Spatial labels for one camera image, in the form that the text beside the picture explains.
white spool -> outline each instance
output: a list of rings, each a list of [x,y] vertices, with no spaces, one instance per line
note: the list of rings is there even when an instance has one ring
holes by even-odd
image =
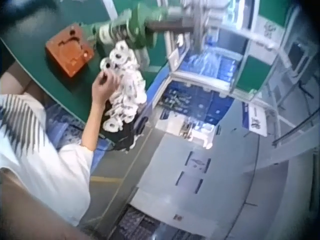
[[[104,121],[102,127],[105,131],[110,133],[116,133],[120,128],[118,121],[114,118],[109,118],[107,121]]]

yellow line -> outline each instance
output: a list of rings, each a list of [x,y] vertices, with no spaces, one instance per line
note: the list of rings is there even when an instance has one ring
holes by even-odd
[[[108,184],[120,184],[122,183],[123,178],[116,177],[103,177],[103,176],[91,176],[90,182],[94,183],[108,183]]]
[[[150,129],[150,132],[148,133],[148,135],[146,136],[144,142],[142,143],[141,148],[140,148],[139,151],[137,152],[137,154],[136,154],[135,158],[133,159],[131,165],[129,166],[128,170],[126,171],[126,173],[125,173],[125,175],[124,175],[124,178],[123,178],[123,181],[121,182],[121,184],[119,185],[119,187],[118,187],[117,190],[115,191],[115,194],[113,195],[113,197],[112,197],[111,201],[109,202],[108,206],[106,206],[106,209],[104,210],[103,214],[101,215],[100,221],[98,222],[98,224],[95,226],[94,229],[97,230],[98,227],[100,226],[102,219],[104,219],[104,217],[105,217],[105,215],[106,215],[109,207],[111,206],[112,202],[113,202],[114,199],[116,198],[116,196],[117,196],[117,194],[118,194],[118,192],[119,192],[122,184],[124,183],[124,180],[126,179],[126,177],[127,177],[127,175],[129,174],[131,168],[133,167],[134,163],[136,162],[137,158],[139,157],[140,152],[141,152],[142,149],[144,148],[144,146],[145,146],[145,144],[146,144],[146,142],[147,142],[147,140],[148,140],[148,138],[149,138],[149,136],[150,136],[150,134],[151,134],[152,131],[153,131],[153,128]]]

metal rod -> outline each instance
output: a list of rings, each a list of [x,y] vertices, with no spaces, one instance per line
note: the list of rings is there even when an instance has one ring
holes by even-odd
[[[184,34],[194,30],[192,22],[186,24],[183,19],[147,21],[145,27],[146,31],[156,33],[172,32],[174,34]]]
[[[301,82],[301,81],[299,81],[298,87],[299,87],[299,89],[300,89],[304,94],[306,94],[309,98],[314,99],[314,96],[313,96],[310,92],[308,92],[308,91],[302,86],[302,82]]]
[[[311,122],[314,118],[316,118],[319,115],[319,110],[320,110],[320,107],[316,111],[314,111],[310,116],[308,116],[304,121],[302,121],[298,126],[288,131],[285,135],[274,140],[272,145],[276,146],[279,142],[289,138],[291,135],[298,132],[300,129],[302,129],[304,126],[306,126],[309,122]]]

sticker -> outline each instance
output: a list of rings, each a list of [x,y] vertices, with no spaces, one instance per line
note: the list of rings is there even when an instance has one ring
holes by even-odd
[[[178,221],[178,222],[181,222],[181,220],[182,220],[183,218],[184,218],[183,216],[180,216],[180,215],[176,214],[176,215],[174,215],[173,220],[176,220],[176,221]]]
[[[242,126],[250,132],[267,137],[267,116],[265,110],[260,106],[243,102]]]
[[[185,162],[185,166],[188,171],[194,174],[205,174],[208,171],[210,163],[211,158],[204,157],[202,154],[191,151]]]
[[[258,16],[254,32],[265,36],[277,44],[281,44],[285,29],[265,17]],[[250,56],[259,59],[268,65],[272,65],[277,57],[277,53],[274,50],[267,48],[264,44],[254,41],[251,42],[248,53]]]

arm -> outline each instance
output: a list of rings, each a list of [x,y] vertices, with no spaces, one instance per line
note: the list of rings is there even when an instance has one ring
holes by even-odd
[[[92,104],[89,118],[85,124],[81,145],[90,151],[96,150],[101,119],[106,101],[119,86],[119,79],[111,70],[101,71],[92,84]]]
[[[92,103],[89,118],[85,124],[81,145],[94,151],[97,147],[100,124],[105,106]]]

